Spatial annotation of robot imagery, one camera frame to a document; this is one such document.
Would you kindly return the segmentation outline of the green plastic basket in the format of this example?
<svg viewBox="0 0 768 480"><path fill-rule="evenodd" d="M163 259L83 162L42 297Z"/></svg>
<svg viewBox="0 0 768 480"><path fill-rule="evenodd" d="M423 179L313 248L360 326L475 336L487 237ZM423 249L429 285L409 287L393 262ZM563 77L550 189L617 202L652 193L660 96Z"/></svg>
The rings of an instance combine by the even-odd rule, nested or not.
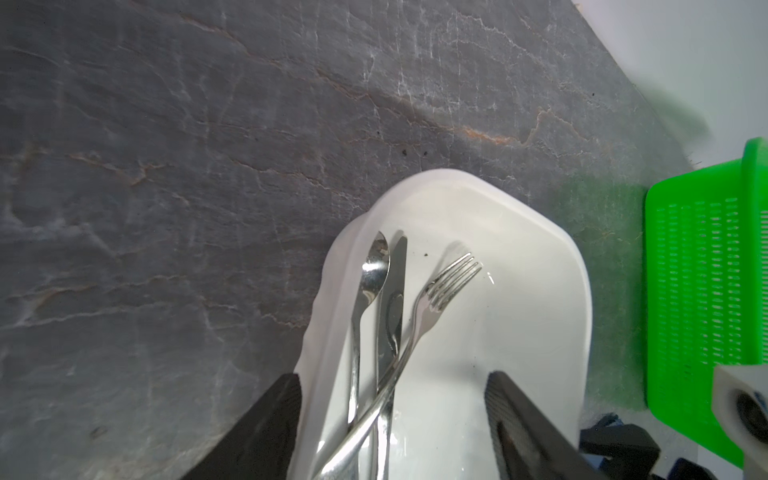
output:
<svg viewBox="0 0 768 480"><path fill-rule="evenodd" d="M663 180L645 200L647 403L740 467L712 410L718 365L767 361L767 141Z"/></svg>

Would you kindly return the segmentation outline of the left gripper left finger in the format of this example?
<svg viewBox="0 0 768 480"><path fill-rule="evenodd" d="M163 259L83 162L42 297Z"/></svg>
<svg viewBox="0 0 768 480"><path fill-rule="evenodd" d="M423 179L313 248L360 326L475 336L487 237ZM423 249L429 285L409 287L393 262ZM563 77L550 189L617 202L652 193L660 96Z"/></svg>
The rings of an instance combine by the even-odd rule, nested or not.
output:
<svg viewBox="0 0 768 480"><path fill-rule="evenodd" d="M299 375L281 375L184 477L285 479L302 406Z"/></svg>

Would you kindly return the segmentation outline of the silver knife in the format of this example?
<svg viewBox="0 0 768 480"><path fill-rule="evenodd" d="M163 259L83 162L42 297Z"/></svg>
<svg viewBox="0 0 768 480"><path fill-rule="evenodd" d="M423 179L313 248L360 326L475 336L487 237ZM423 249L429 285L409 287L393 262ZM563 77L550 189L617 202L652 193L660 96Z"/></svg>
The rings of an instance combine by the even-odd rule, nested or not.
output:
<svg viewBox="0 0 768 480"><path fill-rule="evenodd" d="M390 270L380 294L377 318L377 384L397 359L402 334L403 293L406 275L408 238L401 235L390 256ZM389 449L394 396L384 404L375 427L376 454L372 463L373 478L389 478Z"/></svg>

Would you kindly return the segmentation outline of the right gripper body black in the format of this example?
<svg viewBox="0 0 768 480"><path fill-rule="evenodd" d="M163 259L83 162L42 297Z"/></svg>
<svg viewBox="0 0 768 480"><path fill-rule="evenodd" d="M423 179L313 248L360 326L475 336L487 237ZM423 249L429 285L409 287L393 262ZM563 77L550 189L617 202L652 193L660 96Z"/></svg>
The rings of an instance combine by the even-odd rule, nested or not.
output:
<svg viewBox="0 0 768 480"><path fill-rule="evenodd" d="M661 455L650 434L635 424L624 424L615 413L582 429L579 451L609 479L662 479L653 473Z"/></svg>

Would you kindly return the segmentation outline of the white rectangular dish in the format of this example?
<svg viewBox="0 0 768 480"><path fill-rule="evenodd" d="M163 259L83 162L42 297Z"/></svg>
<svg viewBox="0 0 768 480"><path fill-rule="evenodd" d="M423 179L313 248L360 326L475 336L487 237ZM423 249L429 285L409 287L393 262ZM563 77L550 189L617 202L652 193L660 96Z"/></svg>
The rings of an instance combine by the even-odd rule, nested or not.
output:
<svg viewBox="0 0 768 480"><path fill-rule="evenodd" d="M395 391L393 479L495 479L484 403L506 373L572 444L587 380L592 299L584 259L558 225L463 171L413 175L338 235L324 262L296 372L302 411L288 475L309 479L346 432L349 324L377 234L408 240L404 306L464 253L481 272L421 339Z"/></svg>

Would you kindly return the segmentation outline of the silver fork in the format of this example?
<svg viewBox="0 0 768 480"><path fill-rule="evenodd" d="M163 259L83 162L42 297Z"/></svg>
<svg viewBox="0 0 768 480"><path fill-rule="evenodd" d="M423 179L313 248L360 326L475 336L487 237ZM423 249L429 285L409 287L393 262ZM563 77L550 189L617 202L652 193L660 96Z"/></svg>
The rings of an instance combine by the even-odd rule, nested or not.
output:
<svg viewBox="0 0 768 480"><path fill-rule="evenodd" d="M465 253L424 285L414 301L407 341L400 356L388 368L381 388L351 431L340 442L330 458L319 468L314 479L341 479L347 465L356 458L361 446L376 425L381 412L395 392L397 383L419 343L438 322L449 303L482 270L483 265L472 253Z"/></svg>

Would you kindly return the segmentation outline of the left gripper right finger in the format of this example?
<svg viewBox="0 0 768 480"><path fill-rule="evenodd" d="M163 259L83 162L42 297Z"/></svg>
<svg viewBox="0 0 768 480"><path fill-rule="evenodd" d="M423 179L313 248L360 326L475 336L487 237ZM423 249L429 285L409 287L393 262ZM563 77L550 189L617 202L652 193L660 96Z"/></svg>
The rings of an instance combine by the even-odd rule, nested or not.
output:
<svg viewBox="0 0 768 480"><path fill-rule="evenodd" d="M603 479L504 372L488 375L484 403L502 479Z"/></svg>

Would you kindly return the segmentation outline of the silver spoon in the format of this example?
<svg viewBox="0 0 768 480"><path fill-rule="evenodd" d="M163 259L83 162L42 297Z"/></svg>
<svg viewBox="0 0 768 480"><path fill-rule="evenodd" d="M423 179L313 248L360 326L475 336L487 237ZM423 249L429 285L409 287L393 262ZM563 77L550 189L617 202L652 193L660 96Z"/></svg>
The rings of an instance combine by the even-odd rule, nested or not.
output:
<svg viewBox="0 0 768 480"><path fill-rule="evenodd" d="M348 397L347 429L350 430L356 420L360 391L360 328L365 310L373 304L383 289L390 269L390 250L386 237L378 232L362 265L362 276L358 285L355 304L351 316L351 363L350 388Z"/></svg>

